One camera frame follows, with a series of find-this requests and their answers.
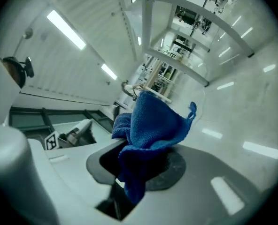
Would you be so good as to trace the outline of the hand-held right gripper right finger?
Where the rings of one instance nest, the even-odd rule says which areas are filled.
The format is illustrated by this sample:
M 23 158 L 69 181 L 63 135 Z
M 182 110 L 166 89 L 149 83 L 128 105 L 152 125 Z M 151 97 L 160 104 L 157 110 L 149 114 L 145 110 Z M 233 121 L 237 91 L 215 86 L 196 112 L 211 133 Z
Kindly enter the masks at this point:
M 232 224 L 261 197 L 251 181 L 214 155 L 173 149 L 185 160 L 184 175 L 167 190 L 146 192 L 129 214 L 131 225 Z

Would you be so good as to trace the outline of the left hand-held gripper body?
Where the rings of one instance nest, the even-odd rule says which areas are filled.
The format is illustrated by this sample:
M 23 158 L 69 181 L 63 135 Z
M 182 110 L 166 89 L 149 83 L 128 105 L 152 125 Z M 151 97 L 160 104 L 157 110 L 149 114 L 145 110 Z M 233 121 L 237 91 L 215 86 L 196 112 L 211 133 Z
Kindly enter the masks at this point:
M 54 131 L 44 139 L 44 149 L 56 150 L 94 144 L 96 140 L 92 125 L 92 120 L 85 119 L 65 133 Z

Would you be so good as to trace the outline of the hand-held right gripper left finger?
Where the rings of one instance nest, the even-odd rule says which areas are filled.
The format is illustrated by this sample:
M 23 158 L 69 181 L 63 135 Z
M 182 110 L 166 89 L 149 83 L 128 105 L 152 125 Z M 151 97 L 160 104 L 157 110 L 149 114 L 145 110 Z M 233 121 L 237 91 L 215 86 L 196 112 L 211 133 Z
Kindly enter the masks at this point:
M 47 157 L 77 198 L 99 214 L 122 221 L 130 212 L 130 202 L 116 181 L 120 173 L 117 156 L 124 145 L 122 139 L 111 139 L 49 151 Z

